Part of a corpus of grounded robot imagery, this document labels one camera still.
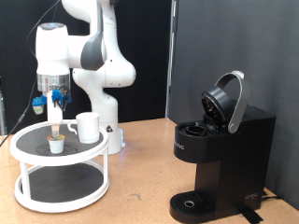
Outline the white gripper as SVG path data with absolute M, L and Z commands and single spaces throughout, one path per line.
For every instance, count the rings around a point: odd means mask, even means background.
M 47 93 L 48 122 L 52 125 L 52 136 L 59 135 L 60 124 L 63 122 L 63 110 L 61 109 L 62 95 L 58 91 Z

